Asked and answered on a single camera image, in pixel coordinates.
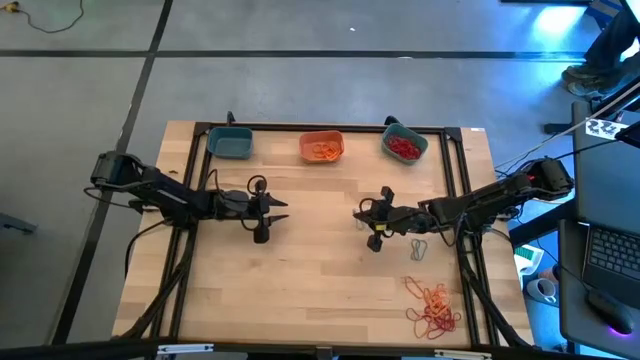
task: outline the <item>laptop keyboard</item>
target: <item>laptop keyboard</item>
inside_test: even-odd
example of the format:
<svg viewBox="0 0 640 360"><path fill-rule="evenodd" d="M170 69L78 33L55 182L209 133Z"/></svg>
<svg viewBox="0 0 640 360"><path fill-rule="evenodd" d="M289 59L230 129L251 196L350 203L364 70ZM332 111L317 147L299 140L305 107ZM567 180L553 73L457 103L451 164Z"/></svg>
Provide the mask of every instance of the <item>laptop keyboard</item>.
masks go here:
<svg viewBox="0 0 640 360"><path fill-rule="evenodd" d="M640 280L640 239L623 233L589 228L589 262Z"/></svg>

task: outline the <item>blue light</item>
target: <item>blue light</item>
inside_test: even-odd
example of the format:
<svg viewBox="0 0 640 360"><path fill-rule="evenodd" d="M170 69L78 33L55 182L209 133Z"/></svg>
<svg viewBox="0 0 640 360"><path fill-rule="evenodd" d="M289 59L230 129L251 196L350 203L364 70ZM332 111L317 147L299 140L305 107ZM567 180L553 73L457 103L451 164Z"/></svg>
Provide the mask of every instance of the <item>blue light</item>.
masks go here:
<svg viewBox="0 0 640 360"><path fill-rule="evenodd" d="M576 6L554 6L543 9L533 29L542 37L558 40L565 35L582 17L584 8Z"/></svg>

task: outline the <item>cup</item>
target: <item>cup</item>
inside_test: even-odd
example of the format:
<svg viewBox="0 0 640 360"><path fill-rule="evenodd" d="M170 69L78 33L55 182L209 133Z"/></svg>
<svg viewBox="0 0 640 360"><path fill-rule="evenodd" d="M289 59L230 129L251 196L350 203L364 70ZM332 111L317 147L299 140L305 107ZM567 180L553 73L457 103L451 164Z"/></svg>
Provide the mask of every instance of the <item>cup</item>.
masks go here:
<svg viewBox="0 0 640 360"><path fill-rule="evenodd" d="M535 279L527 284L527 292L529 295L543 303L556 303L556 286L547 278Z"/></svg>

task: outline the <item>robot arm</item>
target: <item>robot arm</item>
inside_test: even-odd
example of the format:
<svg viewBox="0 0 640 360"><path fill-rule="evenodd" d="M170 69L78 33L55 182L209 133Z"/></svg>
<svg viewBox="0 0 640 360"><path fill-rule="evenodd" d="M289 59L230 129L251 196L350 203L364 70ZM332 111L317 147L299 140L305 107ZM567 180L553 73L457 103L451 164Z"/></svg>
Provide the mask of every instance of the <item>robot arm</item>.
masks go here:
<svg viewBox="0 0 640 360"><path fill-rule="evenodd" d="M129 201L132 208L142 213L145 206L155 206L165 219L180 228L187 228L196 220L239 220L243 224L245 220L257 220L258 225L249 230L253 231L254 242L260 244L269 240L269 226L288 216L264 216L270 206L287 204L266 192L267 181L261 175L249 180L248 194L237 190L191 190L133 155L110 151L98 157L91 183L102 191L136 196L138 199Z"/></svg>
<svg viewBox="0 0 640 360"><path fill-rule="evenodd" d="M568 195L573 179L562 163L553 159L538 159L525 163L516 173L459 197L440 197L420 201L418 207L394 207L393 191L385 186L383 199L363 199L360 212L353 216L374 231L367 246L375 252L382 247L382 238L393 233L424 234L440 232L462 225L471 232L481 231L493 224L505 209L538 198L555 200ZM369 210L362 210L365 201L371 201Z"/></svg>

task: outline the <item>person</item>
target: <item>person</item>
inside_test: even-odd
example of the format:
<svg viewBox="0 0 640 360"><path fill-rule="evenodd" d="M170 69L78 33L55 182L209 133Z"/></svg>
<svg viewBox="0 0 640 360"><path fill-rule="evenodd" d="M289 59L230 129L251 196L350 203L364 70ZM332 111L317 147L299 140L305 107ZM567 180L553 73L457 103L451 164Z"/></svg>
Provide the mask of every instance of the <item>person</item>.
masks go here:
<svg viewBox="0 0 640 360"><path fill-rule="evenodd" d="M640 75L640 53L620 62L638 36L640 23L623 8L593 42L584 56L586 62L562 72L567 90L586 98L605 97Z"/></svg>

